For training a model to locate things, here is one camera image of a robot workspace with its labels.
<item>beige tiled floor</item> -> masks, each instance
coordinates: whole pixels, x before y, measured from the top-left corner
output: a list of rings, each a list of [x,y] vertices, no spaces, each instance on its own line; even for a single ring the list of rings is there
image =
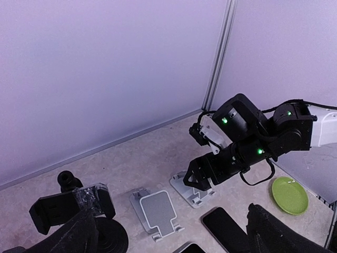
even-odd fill
[[[202,226],[200,216],[221,206],[244,229],[250,203],[260,204],[296,232],[324,244],[332,210],[309,193],[308,211],[301,216],[288,215],[270,198],[271,182],[249,187],[239,176],[234,176],[215,188],[217,195],[207,205],[192,209],[170,186],[169,179],[174,173],[185,170],[189,161],[209,152],[188,134],[195,119],[196,116],[189,117],[0,191],[0,251],[15,246],[28,248],[45,238],[36,231],[28,210],[39,197],[60,191],[56,177],[62,170],[72,171],[84,185],[97,182],[108,185],[117,212],[115,219],[129,236],[130,253],[169,253],[187,241],[196,242],[209,253],[224,252]],[[270,168],[261,162],[254,165],[246,177],[254,182],[269,173]],[[284,174],[277,168],[276,176]],[[128,199],[130,191],[138,187],[167,190],[178,215],[177,221],[186,229],[155,243],[144,231]]]

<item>green plate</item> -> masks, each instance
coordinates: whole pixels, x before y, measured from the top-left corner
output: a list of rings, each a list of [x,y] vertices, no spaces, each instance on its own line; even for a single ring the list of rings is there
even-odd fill
[[[277,178],[273,182],[272,193],[279,207],[291,215],[301,215],[309,206],[305,189],[291,178]]]

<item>smartphone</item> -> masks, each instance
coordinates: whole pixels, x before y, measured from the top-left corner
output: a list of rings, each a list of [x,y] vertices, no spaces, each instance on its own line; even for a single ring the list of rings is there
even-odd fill
[[[247,234],[223,208],[212,210],[201,220],[207,230],[229,253],[250,252]]]
[[[199,245],[191,243],[179,251],[179,253],[206,253],[199,247]]]

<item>white panel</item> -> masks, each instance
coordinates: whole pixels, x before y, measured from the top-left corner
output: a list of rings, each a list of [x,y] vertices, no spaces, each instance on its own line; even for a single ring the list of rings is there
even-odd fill
[[[296,98],[337,105],[336,24],[336,1],[238,1],[213,109],[239,92],[261,110]],[[334,201],[335,148],[293,152],[279,164]]]
[[[225,6],[1,1],[0,185],[199,109]]]

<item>black suction cup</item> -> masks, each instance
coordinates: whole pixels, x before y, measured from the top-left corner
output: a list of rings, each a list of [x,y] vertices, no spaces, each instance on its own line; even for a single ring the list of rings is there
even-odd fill
[[[125,229],[115,220],[96,218],[99,231],[97,253],[126,253],[128,237]]]
[[[62,171],[57,176],[57,182],[61,186],[61,192],[72,191],[75,188],[83,187],[80,179],[74,177],[74,175],[70,171]]]

